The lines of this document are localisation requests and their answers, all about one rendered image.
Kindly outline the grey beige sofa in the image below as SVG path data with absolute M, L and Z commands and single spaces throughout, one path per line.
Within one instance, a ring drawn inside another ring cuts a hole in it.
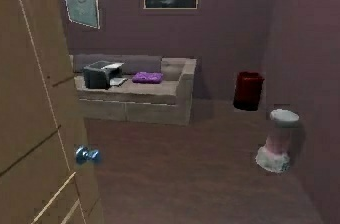
M 107 54 L 77 54 L 70 59 L 86 118 L 172 125 L 190 122 L 196 59 Z M 120 62 L 126 81 L 107 90 L 86 88 L 80 70 L 98 61 Z M 159 84 L 138 84 L 132 81 L 137 72 L 159 72 L 163 79 Z

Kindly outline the purple cushion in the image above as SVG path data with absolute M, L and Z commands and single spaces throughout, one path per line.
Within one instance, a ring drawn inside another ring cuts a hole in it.
M 140 84 L 159 84 L 162 82 L 162 79 L 162 73 L 138 72 L 133 76 L 132 82 Z

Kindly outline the dark grey box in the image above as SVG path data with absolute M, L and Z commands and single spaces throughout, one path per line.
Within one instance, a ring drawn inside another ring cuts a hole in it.
M 98 61 L 83 68 L 85 86 L 88 89 L 109 89 L 120 86 L 126 78 L 122 76 L 122 63 Z

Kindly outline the dark red bin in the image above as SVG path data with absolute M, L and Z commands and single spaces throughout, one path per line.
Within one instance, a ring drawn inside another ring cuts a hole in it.
M 257 111 L 264 78 L 257 72 L 240 72 L 236 79 L 233 106 L 240 110 Z

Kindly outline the silver blue door knob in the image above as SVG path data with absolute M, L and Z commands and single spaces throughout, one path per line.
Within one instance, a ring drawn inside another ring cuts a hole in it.
M 88 161 L 97 163 L 100 161 L 100 152 L 97 149 L 88 148 L 86 146 L 79 146 L 75 150 L 75 162 L 78 165 L 84 164 Z

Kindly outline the dark framed picture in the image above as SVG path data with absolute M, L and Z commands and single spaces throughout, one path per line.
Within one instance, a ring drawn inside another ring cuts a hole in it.
M 197 9 L 198 0 L 144 0 L 145 9 Z

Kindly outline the pale green framed picture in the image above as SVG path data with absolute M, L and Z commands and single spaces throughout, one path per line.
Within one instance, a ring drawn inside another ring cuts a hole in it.
M 65 0 L 70 22 L 99 29 L 98 0 Z

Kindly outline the brown wooden room door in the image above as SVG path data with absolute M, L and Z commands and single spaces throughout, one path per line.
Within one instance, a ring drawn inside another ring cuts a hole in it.
M 60 0 L 0 0 L 0 224 L 105 224 Z

